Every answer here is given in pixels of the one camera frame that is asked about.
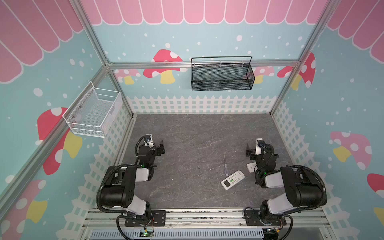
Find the clear handle screwdriver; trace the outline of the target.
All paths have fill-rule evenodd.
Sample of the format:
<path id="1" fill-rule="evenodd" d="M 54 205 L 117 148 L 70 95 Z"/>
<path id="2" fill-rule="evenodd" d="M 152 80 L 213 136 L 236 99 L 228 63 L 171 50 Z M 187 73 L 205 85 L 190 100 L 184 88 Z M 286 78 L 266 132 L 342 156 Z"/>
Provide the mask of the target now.
<path id="1" fill-rule="evenodd" d="M 224 169 L 225 169 L 225 176 L 228 177 L 229 176 L 229 169 L 228 169 L 228 165 L 227 165 L 226 155 L 225 154 L 224 154 Z"/>

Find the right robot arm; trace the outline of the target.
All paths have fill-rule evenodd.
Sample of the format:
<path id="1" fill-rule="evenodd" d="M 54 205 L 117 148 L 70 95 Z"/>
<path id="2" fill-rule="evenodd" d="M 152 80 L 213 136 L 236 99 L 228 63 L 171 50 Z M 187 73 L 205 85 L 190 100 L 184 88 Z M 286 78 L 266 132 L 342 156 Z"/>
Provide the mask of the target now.
<path id="1" fill-rule="evenodd" d="M 250 170 L 256 185 L 263 189 L 284 190 L 280 196 L 264 200 L 257 210 L 245 208 L 248 225 L 284 224 L 287 215 L 314 210 L 327 203 L 327 189 L 320 175 L 302 165 L 278 169 L 279 155 L 263 139 L 257 139 L 254 149 L 247 147 L 246 156 L 252 161 Z"/>

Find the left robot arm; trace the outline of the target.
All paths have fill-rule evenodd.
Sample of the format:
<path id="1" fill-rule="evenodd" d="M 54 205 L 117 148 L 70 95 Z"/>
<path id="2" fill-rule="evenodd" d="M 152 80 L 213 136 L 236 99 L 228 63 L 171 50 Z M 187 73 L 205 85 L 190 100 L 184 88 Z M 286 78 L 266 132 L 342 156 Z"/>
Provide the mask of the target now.
<path id="1" fill-rule="evenodd" d="M 155 158 L 164 153 L 163 141 L 156 146 L 148 140 L 142 145 L 136 145 L 137 161 L 134 165 L 109 167 L 97 191 L 97 208 L 104 213 L 118 213 L 136 220 L 151 220 L 151 206 L 149 202 L 135 195 L 135 186 L 139 182 L 151 181 L 157 167 Z"/>

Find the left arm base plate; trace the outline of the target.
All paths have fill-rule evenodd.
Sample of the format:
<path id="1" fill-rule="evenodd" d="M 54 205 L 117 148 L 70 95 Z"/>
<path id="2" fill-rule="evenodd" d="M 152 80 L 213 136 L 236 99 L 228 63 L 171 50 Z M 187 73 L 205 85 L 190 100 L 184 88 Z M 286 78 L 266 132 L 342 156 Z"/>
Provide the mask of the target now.
<path id="1" fill-rule="evenodd" d="M 166 221 L 166 211 L 154 211 L 151 213 L 146 213 L 142 216 L 137 216 L 135 219 L 129 217 L 125 220 L 125 227 L 143 227 L 143 226 L 154 226 L 154 227 L 164 227 Z"/>

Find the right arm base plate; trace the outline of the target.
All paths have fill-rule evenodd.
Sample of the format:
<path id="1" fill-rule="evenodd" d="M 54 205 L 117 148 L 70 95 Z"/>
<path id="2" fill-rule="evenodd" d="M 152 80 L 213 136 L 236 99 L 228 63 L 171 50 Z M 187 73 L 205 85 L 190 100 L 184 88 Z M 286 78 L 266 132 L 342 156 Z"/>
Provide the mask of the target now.
<path id="1" fill-rule="evenodd" d="M 286 226 L 287 221 L 281 215 L 272 215 L 268 210 L 259 210 L 253 208 L 245 208 L 243 210 L 247 226 Z"/>

